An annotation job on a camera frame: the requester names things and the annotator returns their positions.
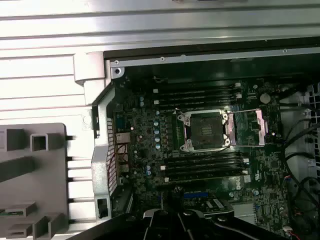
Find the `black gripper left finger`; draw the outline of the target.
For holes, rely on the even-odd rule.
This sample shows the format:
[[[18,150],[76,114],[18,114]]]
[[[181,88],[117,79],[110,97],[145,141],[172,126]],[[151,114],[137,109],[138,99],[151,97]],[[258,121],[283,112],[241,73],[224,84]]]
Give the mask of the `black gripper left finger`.
[[[186,240],[183,215],[183,189],[167,193],[163,208],[146,211],[142,219],[131,213],[119,215],[72,237],[73,240]]]

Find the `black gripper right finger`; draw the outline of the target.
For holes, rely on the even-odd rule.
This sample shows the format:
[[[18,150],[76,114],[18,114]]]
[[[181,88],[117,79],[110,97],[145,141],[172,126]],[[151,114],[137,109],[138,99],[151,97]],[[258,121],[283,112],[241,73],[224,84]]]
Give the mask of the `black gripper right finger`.
[[[236,216],[233,206],[216,196],[187,192],[177,188],[177,207],[181,223],[192,240],[283,240],[255,224],[247,222],[254,214]]]

